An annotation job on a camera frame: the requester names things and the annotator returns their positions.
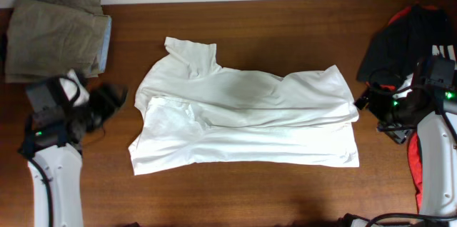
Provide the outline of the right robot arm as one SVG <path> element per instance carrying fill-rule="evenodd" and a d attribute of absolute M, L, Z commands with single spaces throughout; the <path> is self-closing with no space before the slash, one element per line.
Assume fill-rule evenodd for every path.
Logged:
<path fill-rule="evenodd" d="M 377 129 L 396 143 L 418 137 L 422 200 L 418 213 L 385 213 L 372 219 L 347 213 L 338 226 L 456 225 L 456 85 L 455 61 L 440 56 L 421 59 L 406 94 L 371 84 L 357 100 L 377 119 Z"/>

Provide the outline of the white t-shirt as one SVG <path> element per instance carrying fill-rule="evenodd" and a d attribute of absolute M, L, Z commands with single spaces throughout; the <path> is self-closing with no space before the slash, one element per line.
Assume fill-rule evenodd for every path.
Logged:
<path fill-rule="evenodd" d="M 168 37 L 140 83 L 135 175 L 193 163 L 359 165 L 351 91 L 336 66 L 284 77 L 220 66 L 215 44 Z"/>

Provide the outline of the folded khaki trousers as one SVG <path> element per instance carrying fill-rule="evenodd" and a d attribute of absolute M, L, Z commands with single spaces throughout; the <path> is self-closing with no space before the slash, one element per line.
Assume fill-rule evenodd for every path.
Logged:
<path fill-rule="evenodd" d="M 6 31 L 7 83 L 28 83 L 106 69 L 111 17 L 101 0 L 15 0 Z"/>

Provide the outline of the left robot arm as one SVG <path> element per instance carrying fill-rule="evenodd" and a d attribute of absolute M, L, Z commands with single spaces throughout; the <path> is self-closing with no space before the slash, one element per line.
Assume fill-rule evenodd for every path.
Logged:
<path fill-rule="evenodd" d="M 26 95 L 34 111 L 18 152 L 32 177 L 34 224 L 82 226 L 82 141 L 104 128 L 125 104 L 128 89 L 102 83 L 87 91 L 79 76 L 54 76 L 27 86 Z"/>

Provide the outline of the black and red shirt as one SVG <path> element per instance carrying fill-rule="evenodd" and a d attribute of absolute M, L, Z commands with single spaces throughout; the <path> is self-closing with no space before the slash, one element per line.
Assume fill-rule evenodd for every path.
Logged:
<path fill-rule="evenodd" d="M 440 56 L 456 63 L 456 41 L 453 25 L 445 11 L 433 6 L 410 6 L 398 12 L 374 35 L 356 75 L 357 81 L 379 85 L 396 92 L 407 75 L 413 74 L 418 62 Z M 454 83 L 456 85 L 456 65 Z M 422 200 L 422 170 L 418 155 L 418 137 L 408 145 L 408 163 L 416 186 L 418 209 Z"/>

